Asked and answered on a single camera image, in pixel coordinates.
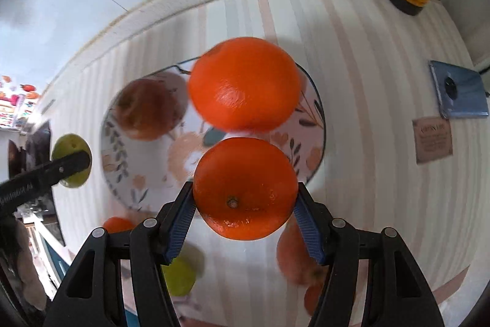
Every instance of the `striped tablecloth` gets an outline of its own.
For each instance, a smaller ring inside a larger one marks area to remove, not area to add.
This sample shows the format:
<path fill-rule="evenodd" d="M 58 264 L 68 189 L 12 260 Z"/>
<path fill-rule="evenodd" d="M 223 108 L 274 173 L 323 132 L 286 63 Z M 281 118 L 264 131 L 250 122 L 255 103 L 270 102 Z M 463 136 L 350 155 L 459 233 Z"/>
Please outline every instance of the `striped tablecloth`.
<path fill-rule="evenodd" d="M 431 1 L 417 17 L 388 0 L 217 0 L 134 35 L 94 60 L 46 117 L 53 143 L 68 132 L 84 137 L 94 158 L 79 189 L 55 187 L 68 247 L 113 215 L 129 215 L 102 176 L 100 124 L 113 96 L 129 81 L 202 54 L 236 36 L 264 37 L 285 49 L 313 77 L 327 129 L 325 157 L 308 189 L 334 216 L 357 228 L 395 227 L 439 299 L 460 284 L 475 251 L 488 197 L 488 122 L 451 121 L 452 157 L 416 164 L 412 120 L 438 115 L 427 61 L 472 68 L 447 11 Z M 200 279 L 183 312 L 229 326 L 304 326 L 304 288 L 280 275 L 265 239 L 231 241 L 195 218 L 187 242 Z M 367 269 L 361 263 L 352 323 L 362 317 Z"/>

